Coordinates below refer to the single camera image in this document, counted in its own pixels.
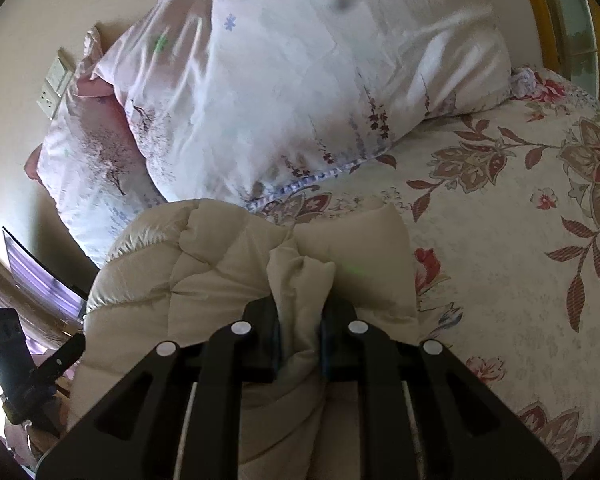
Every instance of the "television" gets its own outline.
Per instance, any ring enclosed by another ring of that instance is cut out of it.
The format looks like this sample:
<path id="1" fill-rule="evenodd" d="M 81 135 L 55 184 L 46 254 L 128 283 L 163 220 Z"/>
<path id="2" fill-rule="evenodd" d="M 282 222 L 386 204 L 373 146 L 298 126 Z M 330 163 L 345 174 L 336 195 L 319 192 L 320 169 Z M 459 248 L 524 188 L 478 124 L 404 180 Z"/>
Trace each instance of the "television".
<path id="1" fill-rule="evenodd" d="M 63 320 L 82 320 L 88 295 L 55 277 L 6 228 L 2 228 L 2 233 L 16 284 L 54 316 Z"/>

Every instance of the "white pillowcase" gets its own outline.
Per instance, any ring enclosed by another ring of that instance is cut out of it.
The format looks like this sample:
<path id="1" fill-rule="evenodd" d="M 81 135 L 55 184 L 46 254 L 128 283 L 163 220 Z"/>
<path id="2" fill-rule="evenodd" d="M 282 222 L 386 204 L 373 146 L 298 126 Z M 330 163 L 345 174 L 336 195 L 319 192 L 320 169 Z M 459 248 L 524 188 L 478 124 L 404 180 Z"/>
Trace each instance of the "white pillowcase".
<path id="1" fill-rule="evenodd" d="M 97 65 L 170 201 L 257 206 L 509 96 L 488 0 L 158 0 Z"/>
<path id="2" fill-rule="evenodd" d="M 38 175 L 71 235 L 102 267 L 126 226 L 165 200 L 147 173 L 113 88 L 89 80 L 102 56 L 95 28 L 84 40 L 84 55 L 42 144 Z"/>

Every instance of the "wall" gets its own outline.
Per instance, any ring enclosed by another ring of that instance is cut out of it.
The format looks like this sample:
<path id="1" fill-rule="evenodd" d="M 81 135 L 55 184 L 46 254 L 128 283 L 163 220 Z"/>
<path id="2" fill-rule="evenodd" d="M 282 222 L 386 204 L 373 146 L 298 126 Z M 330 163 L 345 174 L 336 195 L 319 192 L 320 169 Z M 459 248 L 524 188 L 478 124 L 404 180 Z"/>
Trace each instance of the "wall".
<path id="1" fill-rule="evenodd" d="M 4 225 L 63 280 L 89 288 L 96 269 L 70 237 L 51 198 L 22 167 L 49 121 L 36 98 L 55 52 L 75 62 L 100 22 L 107 45 L 155 0 L 6 0 L 0 8 L 0 260 Z"/>

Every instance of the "pink pillow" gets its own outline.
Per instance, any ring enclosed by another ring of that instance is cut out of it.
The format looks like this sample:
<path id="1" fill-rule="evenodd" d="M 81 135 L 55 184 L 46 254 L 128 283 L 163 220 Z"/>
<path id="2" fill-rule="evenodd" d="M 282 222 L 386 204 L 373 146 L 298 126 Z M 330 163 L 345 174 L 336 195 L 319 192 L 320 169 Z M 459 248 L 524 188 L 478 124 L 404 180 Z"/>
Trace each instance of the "pink pillow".
<path id="1" fill-rule="evenodd" d="M 165 200 L 149 177 L 113 86 L 91 80 L 92 67 L 102 57 L 95 28 L 87 33 L 84 54 L 77 80 L 62 98 L 38 152 L 37 176 L 71 235 L 101 267 L 126 226 Z"/>
<path id="2" fill-rule="evenodd" d="M 40 160 L 40 151 L 42 150 L 42 144 L 40 144 L 35 150 L 31 152 L 29 158 L 24 164 L 24 172 L 31 180 L 37 180 L 40 184 L 40 176 L 38 175 L 38 160 Z"/>

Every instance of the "wall switch panel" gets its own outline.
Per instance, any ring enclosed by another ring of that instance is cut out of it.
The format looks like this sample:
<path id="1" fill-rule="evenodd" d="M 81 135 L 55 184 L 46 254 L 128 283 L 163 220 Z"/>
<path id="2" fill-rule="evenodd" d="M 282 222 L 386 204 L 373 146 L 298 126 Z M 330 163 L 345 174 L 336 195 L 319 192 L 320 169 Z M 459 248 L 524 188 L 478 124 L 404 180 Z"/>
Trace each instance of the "wall switch panel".
<path id="1" fill-rule="evenodd" d="M 74 72 L 60 51 L 46 74 L 38 97 L 38 106 L 49 119 L 53 119 L 62 96 L 71 82 Z"/>

